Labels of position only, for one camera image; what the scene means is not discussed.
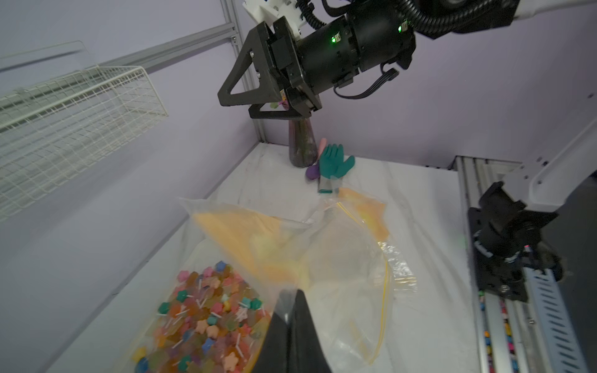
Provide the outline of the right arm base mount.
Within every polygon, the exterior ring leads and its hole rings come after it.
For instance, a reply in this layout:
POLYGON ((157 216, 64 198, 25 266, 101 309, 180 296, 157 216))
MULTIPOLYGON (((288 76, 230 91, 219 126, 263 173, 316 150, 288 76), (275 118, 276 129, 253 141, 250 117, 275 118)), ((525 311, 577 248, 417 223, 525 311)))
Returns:
POLYGON ((564 277, 562 258, 542 238, 556 212, 531 211, 513 200, 502 181, 493 183, 467 213, 477 287, 514 301, 527 302, 524 270, 551 270, 564 277))

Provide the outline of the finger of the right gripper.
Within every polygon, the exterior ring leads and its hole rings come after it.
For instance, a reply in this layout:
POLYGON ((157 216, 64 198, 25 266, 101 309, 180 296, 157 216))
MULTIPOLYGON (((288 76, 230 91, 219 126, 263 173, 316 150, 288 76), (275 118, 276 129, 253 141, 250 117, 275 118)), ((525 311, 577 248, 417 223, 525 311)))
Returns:
POLYGON ((285 104, 280 104, 281 109, 274 110, 264 110, 263 107, 266 104, 266 102, 260 101, 256 103, 247 102, 250 117, 253 119, 298 121, 312 116, 312 110, 306 101, 286 101, 285 104))
POLYGON ((283 100, 284 77, 274 43, 285 35, 284 23, 259 23, 247 34, 231 72, 218 92, 224 107, 257 105, 283 100))

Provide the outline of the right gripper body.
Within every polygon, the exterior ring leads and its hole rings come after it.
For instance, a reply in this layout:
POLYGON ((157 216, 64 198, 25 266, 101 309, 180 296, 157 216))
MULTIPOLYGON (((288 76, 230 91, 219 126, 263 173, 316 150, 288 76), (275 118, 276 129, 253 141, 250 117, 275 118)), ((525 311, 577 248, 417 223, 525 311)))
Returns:
POLYGON ((416 49, 414 30, 392 1, 355 1, 301 40, 292 36, 287 20, 276 22, 285 25, 284 37, 274 43, 284 77, 283 100, 306 101, 312 113, 322 107, 320 93, 337 92, 360 73, 379 68, 379 78, 349 98, 371 96, 409 68, 416 49))

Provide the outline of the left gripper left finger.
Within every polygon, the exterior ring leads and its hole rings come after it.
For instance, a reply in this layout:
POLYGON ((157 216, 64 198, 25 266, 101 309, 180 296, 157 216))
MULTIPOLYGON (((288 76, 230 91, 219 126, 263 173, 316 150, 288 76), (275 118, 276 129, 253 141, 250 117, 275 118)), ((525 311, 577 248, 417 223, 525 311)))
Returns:
POLYGON ((292 371, 290 340, 294 306, 295 291, 281 291, 252 373, 292 371))

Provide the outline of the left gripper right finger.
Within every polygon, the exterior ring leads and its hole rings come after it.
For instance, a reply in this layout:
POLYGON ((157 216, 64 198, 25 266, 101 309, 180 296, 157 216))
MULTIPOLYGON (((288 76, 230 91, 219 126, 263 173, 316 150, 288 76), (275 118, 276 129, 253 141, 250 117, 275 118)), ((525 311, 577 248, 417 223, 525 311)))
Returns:
POLYGON ((289 316, 289 372, 331 373, 302 290, 289 316))

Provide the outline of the large ziploc bag of candies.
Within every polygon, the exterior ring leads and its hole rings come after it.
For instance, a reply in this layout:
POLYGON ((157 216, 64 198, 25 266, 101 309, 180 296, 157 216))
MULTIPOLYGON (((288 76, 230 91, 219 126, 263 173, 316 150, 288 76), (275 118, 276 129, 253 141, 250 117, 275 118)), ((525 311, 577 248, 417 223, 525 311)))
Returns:
POLYGON ((373 365, 390 333, 393 298, 417 280, 393 243, 386 205, 347 187, 323 197, 308 222, 237 205, 182 200, 191 220, 285 325, 299 303, 334 372, 373 365))

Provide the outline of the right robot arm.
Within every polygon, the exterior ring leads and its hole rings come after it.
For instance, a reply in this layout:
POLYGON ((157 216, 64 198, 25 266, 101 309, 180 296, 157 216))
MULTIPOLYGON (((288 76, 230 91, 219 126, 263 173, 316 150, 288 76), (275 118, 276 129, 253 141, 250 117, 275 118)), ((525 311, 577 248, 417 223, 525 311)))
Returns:
POLYGON ((438 39, 417 36, 413 62, 368 99, 368 71, 327 91, 317 138, 351 155, 447 166, 457 155, 521 161, 596 87, 596 5, 438 39))

